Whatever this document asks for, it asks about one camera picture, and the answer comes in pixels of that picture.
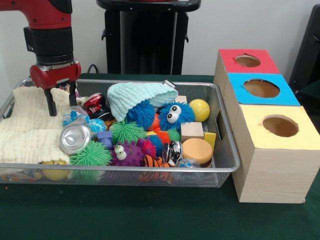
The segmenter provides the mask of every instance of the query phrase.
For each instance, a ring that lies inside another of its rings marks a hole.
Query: purple spiky ball with eyes
[[[145,145],[145,140],[139,138],[137,143],[135,141],[128,143],[119,142],[114,146],[111,155],[112,166],[126,166],[126,167],[143,167],[145,165],[144,154],[142,148]]]

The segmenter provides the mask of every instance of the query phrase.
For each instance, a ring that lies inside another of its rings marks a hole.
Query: blue square top
[[[229,73],[228,76],[236,99],[241,104],[300,106],[300,103],[281,74]],[[263,80],[276,85],[279,88],[279,94],[275,97],[252,95],[245,88],[245,83],[252,80]]]

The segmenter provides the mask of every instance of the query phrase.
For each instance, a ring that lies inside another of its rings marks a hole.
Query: yellow square top
[[[320,150],[320,135],[303,106],[240,105],[240,108],[256,148]]]

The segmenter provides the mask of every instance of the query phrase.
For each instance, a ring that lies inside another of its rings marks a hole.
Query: tennis ball
[[[63,160],[59,160],[59,161],[44,161],[42,162],[42,164],[66,165],[67,163]],[[62,169],[42,169],[42,173],[44,176],[46,176],[47,179],[50,179],[52,181],[60,181],[67,178],[69,171],[62,170]]]
[[[210,107],[209,104],[202,99],[195,99],[189,103],[192,108],[195,120],[197,122],[204,122],[210,115]]]

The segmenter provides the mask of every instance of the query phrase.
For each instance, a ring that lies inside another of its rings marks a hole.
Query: yellow tennis ball
[[[202,99],[195,99],[189,103],[192,108],[195,120],[197,122],[204,122],[210,115],[210,107],[209,104]]]

